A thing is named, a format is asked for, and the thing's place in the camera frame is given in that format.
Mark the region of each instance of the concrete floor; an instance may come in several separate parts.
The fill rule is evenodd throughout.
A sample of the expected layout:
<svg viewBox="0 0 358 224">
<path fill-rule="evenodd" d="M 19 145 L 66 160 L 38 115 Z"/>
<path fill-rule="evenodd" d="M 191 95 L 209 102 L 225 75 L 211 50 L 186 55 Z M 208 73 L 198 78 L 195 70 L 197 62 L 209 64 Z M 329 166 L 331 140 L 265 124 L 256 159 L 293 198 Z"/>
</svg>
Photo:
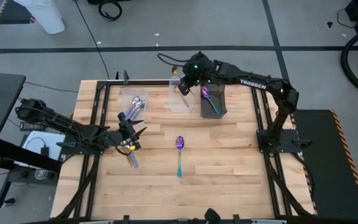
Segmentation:
<svg viewBox="0 0 358 224">
<path fill-rule="evenodd" d="M 105 79 L 106 71 L 97 52 L 85 52 L 94 43 L 75 3 L 54 1 L 65 23 L 65 31 L 48 35 L 38 23 L 0 25 L 0 49 L 21 53 L 0 54 L 0 73 L 22 74 L 28 82 L 77 90 L 81 80 Z M 267 19 L 264 3 L 270 5 L 273 21 Z M 281 77 L 280 63 L 273 48 L 229 50 L 231 46 L 273 46 L 270 25 L 274 23 L 281 46 L 343 46 L 356 33 L 336 22 L 336 11 L 349 0 L 131 0 L 120 3 L 122 17 L 107 22 L 97 7 L 79 0 L 81 11 L 99 47 L 111 77 L 126 69 L 131 78 L 168 78 L 169 66 L 158 61 L 158 49 L 136 47 L 194 46 L 194 50 L 169 51 L 188 58 L 197 46 L 224 46 L 204 52 L 210 57 L 236 64 L 243 70 Z M 346 14 L 341 20 L 348 22 Z M 329 28 L 327 22 L 333 22 Z M 75 49 L 75 53 L 61 52 Z M 53 53 L 28 53 L 29 49 L 50 49 Z M 292 85 L 300 92 L 299 109 L 336 110 L 358 169 L 358 90 L 344 76 L 340 52 L 285 51 L 284 63 Z M 358 51 L 349 54 L 358 76 Z M 25 85 L 23 98 L 43 99 L 59 113 L 75 107 L 76 94 Z M 11 113 L 10 119 L 19 124 Z M 25 133 L 6 123 L 0 138 L 19 144 Z M 0 176 L 0 186 L 4 176 Z M 8 197 L 14 206 L 0 209 L 0 223 L 46 220 L 50 215 L 54 187 L 36 189 L 11 187 Z"/>
</svg>

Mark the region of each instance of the yellow black striped tape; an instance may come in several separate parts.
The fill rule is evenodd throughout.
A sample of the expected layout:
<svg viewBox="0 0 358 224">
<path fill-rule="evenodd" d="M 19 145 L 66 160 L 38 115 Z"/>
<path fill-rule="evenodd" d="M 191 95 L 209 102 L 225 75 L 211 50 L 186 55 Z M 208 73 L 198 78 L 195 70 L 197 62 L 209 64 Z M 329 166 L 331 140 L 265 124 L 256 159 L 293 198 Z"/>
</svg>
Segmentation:
<svg viewBox="0 0 358 224">
<path fill-rule="evenodd" d="M 1 10 L 0 10 L 0 17 L 1 17 L 2 12 L 4 11 L 4 9 L 5 9 L 5 7 L 6 7 L 7 1 L 8 1 L 8 0 L 6 0 L 6 1 L 4 2 L 4 4 L 2 5 L 2 7 L 1 7 Z"/>
<path fill-rule="evenodd" d="M 346 142 L 346 139 L 345 139 L 345 135 L 343 134 L 341 123 L 338 120 L 338 116 L 336 115 L 336 112 L 334 110 L 331 110 L 331 112 L 332 112 L 332 114 L 334 116 L 336 127 L 337 127 L 338 133 L 339 133 L 339 135 L 341 137 L 341 141 L 342 141 L 342 144 L 343 144 L 343 148 L 345 150 L 345 154 L 347 156 L 347 160 L 349 161 L 349 165 L 350 165 L 350 167 L 351 167 L 351 169 L 353 171 L 354 181 L 356 182 L 356 184 L 358 186 L 358 173 L 357 173 L 357 170 L 356 170 L 356 166 L 354 165 L 351 152 L 350 152 L 350 150 L 349 150 L 349 148 L 347 146 L 347 142 Z"/>
<path fill-rule="evenodd" d="M 296 130 L 295 118 L 292 114 L 290 115 L 290 118 L 291 118 L 292 127 L 295 128 L 295 130 Z M 302 161 L 305 161 L 305 158 L 303 156 L 301 156 L 300 158 Z M 311 182 L 310 182 L 309 173 L 308 173 L 308 170 L 306 169 L 306 167 L 303 167 L 303 172 L 305 172 L 306 183 L 308 184 L 309 193 L 311 194 Z M 313 199 L 311 199 L 311 202 L 313 203 L 314 214 L 317 215 L 316 203 L 313 201 Z"/>
</svg>

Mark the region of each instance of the hazard tape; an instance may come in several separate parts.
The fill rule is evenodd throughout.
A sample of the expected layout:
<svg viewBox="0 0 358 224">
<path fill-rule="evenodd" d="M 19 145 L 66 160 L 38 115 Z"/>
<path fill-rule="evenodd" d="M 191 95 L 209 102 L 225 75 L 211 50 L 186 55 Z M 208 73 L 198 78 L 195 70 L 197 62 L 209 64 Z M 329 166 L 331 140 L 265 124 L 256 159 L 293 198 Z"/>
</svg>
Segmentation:
<svg viewBox="0 0 358 224">
<path fill-rule="evenodd" d="M 352 159 L 352 155 L 351 155 L 351 152 L 349 150 L 349 146 L 347 145 L 347 142 L 346 142 L 346 139 L 345 139 L 345 135 L 343 133 L 343 130 L 342 130 L 342 126 L 341 126 L 341 123 L 339 122 L 338 120 L 338 116 L 336 115 L 336 112 L 334 110 L 331 110 L 333 116 L 334 116 L 334 120 L 335 120 L 335 123 L 336 123 L 336 127 L 338 129 L 338 133 L 341 137 L 341 141 L 342 141 L 342 144 L 343 144 L 343 148 L 345 150 L 345 154 L 347 156 L 347 160 L 349 161 L 349 165 L 350 165 L 350 168 L 352 169 L 352 172 L 353 172 L 353 177 L 354 177 L 354 181 L 356 182 L 357 184 L 357 188 L 358 188 L 358 173 L 357 173 L 357 170 L 356 170 L 356 166 L 354 165 L 354 162 L 353 162 L 353 159 Z"/>
<path fill-rule="evenodd" d="M 4 4 L 2 5 L 1 7 L 1 10 L 0 10 L 0 17 L 2 15 L 2 12 L 4 11 L 5 7 L 6 7 L 6 4 L 7 4 L 7 1 L 4 2 Z"/>
</svg>

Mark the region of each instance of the wooden tabletop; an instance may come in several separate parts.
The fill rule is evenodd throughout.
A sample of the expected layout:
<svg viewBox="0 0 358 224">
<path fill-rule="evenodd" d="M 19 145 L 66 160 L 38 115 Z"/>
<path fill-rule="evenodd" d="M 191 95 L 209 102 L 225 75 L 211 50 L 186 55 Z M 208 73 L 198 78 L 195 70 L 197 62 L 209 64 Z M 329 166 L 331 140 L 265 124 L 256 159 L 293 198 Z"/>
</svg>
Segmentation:
<svg viewBox="0 0 358 224">
<path fill-rule="evenodd" d="M 81 82 L 73 119 L 83 124 L 90 123 L 96 82 Z M 145 124 L 135 126 L 136 130 L 147 127 L 139 140 L 142 149 L 135 152 L 139 167 L 131 167 L 127 157 L 113 148 L 105 151 L 99 163 L 92 220 L 122 220 L 124 215 L 130 215 L 131 220 L 204 218 L 208 208 L 215 209 L 221 218 L 232 218 L 234 214 L 240 218 L 273 218 L 264 159 L 255 135 L 258 126 L 250 88 L 227 86 L 227 114 L 222 119 L 204 119 L 200 116 L 197 87 L 193 88 L 193 111 L 172 113 L 168 86 L 112 86 L 106 126 L 113 129 L 117 128 L 123 88 L 147 89 Z M 277 106 L 270 94 L 268 101 L 274 118 Z M 291 128 L 289 120 L 285 128 Z M 175 147 L 178 136 L 185 138 L 180 179 Z M 314 213 L 303 166 L 289 154 L 282 154 L 281 159 L 288 188 L 307 211 Z M 83 156 L 73 156 L 64 163 L 51 217 L 58 215 L 76 192 L 82 161 Z M 281 194 L 277 195 L 284 213 Z"/>
</svg>

